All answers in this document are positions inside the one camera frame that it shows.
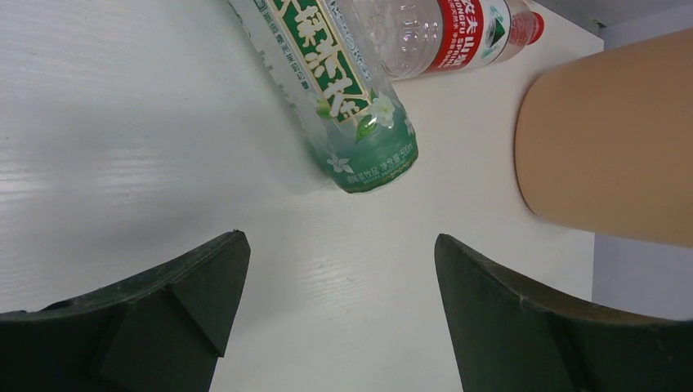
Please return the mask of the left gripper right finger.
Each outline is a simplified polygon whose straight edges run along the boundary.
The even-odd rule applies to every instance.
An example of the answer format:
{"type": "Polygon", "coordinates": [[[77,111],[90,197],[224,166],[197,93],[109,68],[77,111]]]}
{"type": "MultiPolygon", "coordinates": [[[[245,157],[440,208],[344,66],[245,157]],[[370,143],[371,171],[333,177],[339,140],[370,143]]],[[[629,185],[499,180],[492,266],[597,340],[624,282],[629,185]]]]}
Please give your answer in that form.
{"type": "Polygon", "coordinates": [[[466,391],[689,391],[692,323],[617,310],[436,239],[440,295],[466,391]]]}

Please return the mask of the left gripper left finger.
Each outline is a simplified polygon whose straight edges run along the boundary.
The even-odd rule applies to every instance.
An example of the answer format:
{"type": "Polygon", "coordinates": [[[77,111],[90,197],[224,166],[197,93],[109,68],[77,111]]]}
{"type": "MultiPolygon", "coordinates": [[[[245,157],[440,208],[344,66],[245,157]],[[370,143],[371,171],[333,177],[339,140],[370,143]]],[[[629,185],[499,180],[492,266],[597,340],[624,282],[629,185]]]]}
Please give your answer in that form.
{"type": "Polygon", "coordinates": [[[95,291],[2,314],[2,390],[208,390],[250,256],[236,230],[95,291]]]}

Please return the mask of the green label clear bottle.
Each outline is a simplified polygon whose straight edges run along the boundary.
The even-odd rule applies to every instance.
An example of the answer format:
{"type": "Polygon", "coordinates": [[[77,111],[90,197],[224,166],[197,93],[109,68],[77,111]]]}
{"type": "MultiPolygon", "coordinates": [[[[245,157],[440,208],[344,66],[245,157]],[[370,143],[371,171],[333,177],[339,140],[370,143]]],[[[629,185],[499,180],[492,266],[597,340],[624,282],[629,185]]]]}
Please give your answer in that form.
{"type": "Polygon", "coordinates": [[[414,165],[414,127],[353,2],[233,1],[231,8],[315,162],[340,189],[366,193],[414,165]]]}

